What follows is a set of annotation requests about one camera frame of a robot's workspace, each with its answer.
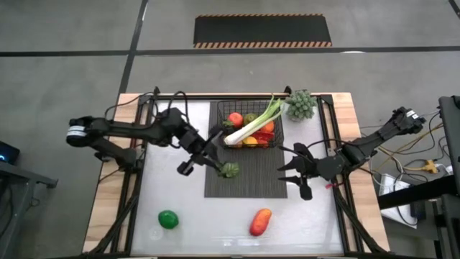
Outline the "grey woven placemat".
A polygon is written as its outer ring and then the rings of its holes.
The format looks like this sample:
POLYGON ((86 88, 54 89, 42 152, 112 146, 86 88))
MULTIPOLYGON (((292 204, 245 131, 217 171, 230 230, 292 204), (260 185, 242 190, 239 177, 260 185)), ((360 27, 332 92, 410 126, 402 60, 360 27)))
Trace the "grey woven placemat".
POLYGON ((222 162, 239 164, 239 175, 225 179, 211 168, 206 169, 204 196, 206 198, 266 198, 286 199, 287 187, 279 181, 285 176, 277 169, 285 162, 283 152, 275 147, 261 148, 224 144, 224 137, 216 141, 218 157, 222 162))

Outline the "white green leek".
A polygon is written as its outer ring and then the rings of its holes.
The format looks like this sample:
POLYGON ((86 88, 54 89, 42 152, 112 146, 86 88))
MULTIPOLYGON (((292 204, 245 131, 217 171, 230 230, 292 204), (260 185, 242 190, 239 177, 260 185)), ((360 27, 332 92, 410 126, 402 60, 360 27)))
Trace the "white green leek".
POLYGON ((266 124, 274 121, 282 114, 283 104, 284 101, 280 98, 275 100, 275 96, 272 95, 265 111, 248 125, 225 137, 224 143, 226 145, 236 145, 239 141, 242 141, 264 127, 266 124))

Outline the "red plum tomato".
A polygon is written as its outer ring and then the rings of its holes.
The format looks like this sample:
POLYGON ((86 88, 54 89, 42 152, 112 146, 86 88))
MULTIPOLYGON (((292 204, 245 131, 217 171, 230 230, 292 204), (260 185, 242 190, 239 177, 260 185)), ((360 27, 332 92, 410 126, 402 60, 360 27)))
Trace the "red plum tomato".
POLYGON ((272 211, 270 209, 260 209, 255 214, 252 223, 249 226, 250 235, 255 237, 263 235, 270 223, 271 216, 272 211))

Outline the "green bell pepper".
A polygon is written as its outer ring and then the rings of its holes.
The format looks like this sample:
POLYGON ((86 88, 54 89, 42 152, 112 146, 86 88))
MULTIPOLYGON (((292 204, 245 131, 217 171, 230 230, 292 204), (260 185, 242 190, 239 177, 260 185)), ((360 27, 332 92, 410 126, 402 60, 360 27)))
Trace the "green bell pepper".
POLYGON ((172 230, 179 225, 179 216, 171 210, 161 211, 157 218, 160 225, 167 230, 172 230))

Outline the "blue-lit black device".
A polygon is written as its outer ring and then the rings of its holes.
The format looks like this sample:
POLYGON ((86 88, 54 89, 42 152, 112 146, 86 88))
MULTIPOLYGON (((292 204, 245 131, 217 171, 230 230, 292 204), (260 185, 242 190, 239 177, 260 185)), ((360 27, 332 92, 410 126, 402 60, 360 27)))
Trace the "blue-lit black device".
POLYGON ((0 162, 15 165, 20 154, 20 149, 0 141, 0 162))

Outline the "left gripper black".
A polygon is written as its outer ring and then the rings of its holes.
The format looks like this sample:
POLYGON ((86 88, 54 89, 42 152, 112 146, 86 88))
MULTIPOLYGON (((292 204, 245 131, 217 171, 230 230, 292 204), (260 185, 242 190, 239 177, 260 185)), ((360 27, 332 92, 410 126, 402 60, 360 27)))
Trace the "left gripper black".
POLYGON ((225 162, 219 159, 219 149, 214 141, 224 133, 224 129, 221 126, 214 126, 209 133, 210 137, 204 140, 198 134, 198 130, 190 125, 185 125, 176 131, 179 146, 190 154, 190 159, 178 166, 177 172, 179 174, 189 176, 193 172, 195 164, 207 165, 219 173, 222 171, 225 162))

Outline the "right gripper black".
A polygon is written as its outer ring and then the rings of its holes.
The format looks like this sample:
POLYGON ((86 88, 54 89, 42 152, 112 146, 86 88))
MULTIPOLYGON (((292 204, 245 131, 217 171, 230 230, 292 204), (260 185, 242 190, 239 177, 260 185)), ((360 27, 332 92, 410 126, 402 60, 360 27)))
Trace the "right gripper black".
POLYGON ((313 198, 312 189, 308 185, 308 179, 321 177, 330 181, 340 174, 346 165, 346 158, 341 148, 335 150, 335 155, 325 158, 314 158, 310 150, 299 142, 294 144, 295 159, 278 168, 278 171, 296 170, 299 176, 280 177, 279 180, 299 185, 300 197, 309 201, 313 198))

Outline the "black hazard-striped floor mat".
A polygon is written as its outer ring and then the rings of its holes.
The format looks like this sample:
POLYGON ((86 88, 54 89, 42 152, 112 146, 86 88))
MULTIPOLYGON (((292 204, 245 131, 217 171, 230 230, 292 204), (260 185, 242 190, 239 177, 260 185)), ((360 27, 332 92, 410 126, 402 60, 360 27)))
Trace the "black hazard-striped floor mat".
POLYGON ((203 14, 195 18, 195 49, 331 47, 321 13, 203 14))

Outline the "red apple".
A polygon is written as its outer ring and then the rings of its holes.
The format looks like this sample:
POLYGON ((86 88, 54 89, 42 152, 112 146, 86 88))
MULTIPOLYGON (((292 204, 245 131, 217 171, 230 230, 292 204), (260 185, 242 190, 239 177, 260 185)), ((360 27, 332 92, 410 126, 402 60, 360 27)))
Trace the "red apple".
POLYGON ((227 117, 226 123, 229 126, 241 128, 244 123, 244 118, 240 113, 233 112, 227 117))

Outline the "black desk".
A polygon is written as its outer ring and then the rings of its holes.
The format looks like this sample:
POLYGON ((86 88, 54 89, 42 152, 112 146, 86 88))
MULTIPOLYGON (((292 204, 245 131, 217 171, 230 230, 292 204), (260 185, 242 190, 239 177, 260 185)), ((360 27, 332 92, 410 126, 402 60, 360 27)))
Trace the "black desk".
POLYGON ((454 162, 460 161, 460 96, 438 99, 448 151, 454 162))

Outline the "small striped watermelon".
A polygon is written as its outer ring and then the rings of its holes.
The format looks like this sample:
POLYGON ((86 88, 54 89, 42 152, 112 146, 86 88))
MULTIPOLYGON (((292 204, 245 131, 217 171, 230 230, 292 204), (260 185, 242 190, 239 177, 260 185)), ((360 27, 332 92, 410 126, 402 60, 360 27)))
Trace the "small striped watermelon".
POLYGON ((239 175, 238 163, 224 163, 219 169, 218 176, 222 178, 236 178, 239 175))

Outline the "potted green succulent plant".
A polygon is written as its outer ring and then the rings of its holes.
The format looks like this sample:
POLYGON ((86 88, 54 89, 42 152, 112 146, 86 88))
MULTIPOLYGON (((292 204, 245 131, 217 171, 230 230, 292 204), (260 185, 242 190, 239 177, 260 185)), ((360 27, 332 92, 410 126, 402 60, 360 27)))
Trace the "potted green succulent plant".
POLYGON ((285 99, 285 103, 287 104, 287 117, 294 122, 311 119, 318 105, 317 98, 307 90, 292 92, 285 99))

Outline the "white paper sheet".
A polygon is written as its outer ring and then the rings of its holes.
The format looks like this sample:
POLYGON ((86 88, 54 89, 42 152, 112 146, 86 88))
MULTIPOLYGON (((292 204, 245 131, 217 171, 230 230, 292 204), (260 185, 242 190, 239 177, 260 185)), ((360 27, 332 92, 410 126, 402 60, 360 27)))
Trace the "white paper sheet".
MULTIPOLYGON (((394 191, 399 191, 401 189, 409 187, 409 183, 401 181, 399 178, 396 178, 394 176, 384 174, 381 178, 381 182, 379 185, 379 196, 390 194, 394 191)), ((392 207, 389 209, 382 209, 381 215, 384 218, 399 222, 413 229, 417 228, 418 220, 416 217, 412 216, 409 204, 398 207, 392 207)))

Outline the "grey metal cart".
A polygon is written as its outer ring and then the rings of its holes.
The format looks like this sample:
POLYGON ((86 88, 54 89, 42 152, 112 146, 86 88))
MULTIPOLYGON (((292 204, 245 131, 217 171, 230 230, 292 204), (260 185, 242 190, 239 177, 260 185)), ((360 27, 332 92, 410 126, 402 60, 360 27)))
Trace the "grey metal cart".
POLYGON ((0 259, 11 259, 35 186, 41 183, 48 188, 55 188, 58 180, 4 162, 0 162, 0 179, 4 179, 0 183, 0 201, 8 191, 7 207, 10 208, 5 225, 0 227, 0 259))

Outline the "red watermelon slice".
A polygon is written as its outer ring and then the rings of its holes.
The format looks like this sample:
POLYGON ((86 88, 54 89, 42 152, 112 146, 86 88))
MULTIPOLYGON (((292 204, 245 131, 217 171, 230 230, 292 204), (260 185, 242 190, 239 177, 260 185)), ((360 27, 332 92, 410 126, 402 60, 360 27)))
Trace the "red watermelon slice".
POLYGON ((256 131, 252 134, 256 140, 263 140, 266 142, 271 141, 275 136, 274 132, 263 132, 263 131, 256 131))

